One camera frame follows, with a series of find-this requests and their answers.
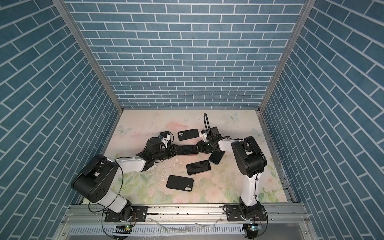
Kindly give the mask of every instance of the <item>wall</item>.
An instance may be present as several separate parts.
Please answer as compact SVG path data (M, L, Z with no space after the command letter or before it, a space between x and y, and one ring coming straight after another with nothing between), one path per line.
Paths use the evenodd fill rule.
M239 109L259 106L304 1L66 3L125 108Z
M0 239L45 239L117 112L50 0L0 6Z
M317 0L265 110L319 238L384 238L383 13Z

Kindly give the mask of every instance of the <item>robotic arm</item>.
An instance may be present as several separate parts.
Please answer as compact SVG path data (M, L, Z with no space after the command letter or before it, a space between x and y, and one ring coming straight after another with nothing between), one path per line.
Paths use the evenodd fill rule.
M90 202L97 202L117 213L120 221L129 221L132 217L131 202L110 188L116 173L146 171L156 161L163 161L186 152L194 154L230 151L233 152L237 166L244 175L239 206L241 216L244 219L251 219L255 216L255 212L263 209L256 190L257 180L266 166L266 158L253 137L244 139L222 137L217 127L213 127L200 133L203 140L196 145L176 145L171 143L170 135L168 131L161 132L158 137L148 139L146 147L136 154L137 157L121 157L112 161L101 154L94 156L72 181L72 188Z

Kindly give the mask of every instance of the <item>floral tabletop mat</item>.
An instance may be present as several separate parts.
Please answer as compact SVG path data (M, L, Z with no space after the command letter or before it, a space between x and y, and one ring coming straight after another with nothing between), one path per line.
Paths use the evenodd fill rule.
M104 155L110 159L133 157L143 150L150 137L157 137L163 131L175 135L173 144L196 144L201 138L179 141L177 132L204 129L204 113L208 114L210 126L217 126L222 136L255 138L268 162L257 193L260 201L287 202L254 110L125 110ZM209 155L175 156L155 163L147 171L126 173L120 194L133 204L238 203L243 175L233 153L226 152L219 165L211 163L211 171L187 175L187 164L207 160ZM192 191L168 189L166 183L169 175L193 178ZM118 192L122 180L122 175L117 172L112 189ZM88 204L88 200L85 199L83 203Z

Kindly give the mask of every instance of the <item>black phone case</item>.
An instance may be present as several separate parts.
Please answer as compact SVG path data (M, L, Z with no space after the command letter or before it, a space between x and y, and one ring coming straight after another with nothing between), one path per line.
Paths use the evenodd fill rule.
M180 131L177 133L177 136L179 137L179 141L183 141L183 140L199 137L199 131L197 130L197 128Z
M211 153L211 156L209 156L208 160L213 163L218 165L221 161L221 159L224 156L225 151L213 151Z
M202 167L198 167L198 165L206 165L207 169L206 170L202 170ZM188 175L195 175L195 174L198 174L198 173L211 171L211 165L209 164L208 160L203 160L203 161L200 161L200 162L190 163L190 164L187 164L186 167L187 167L187 174Z
M167 181L167 188L190 192L193 188L193 178L170 175Z

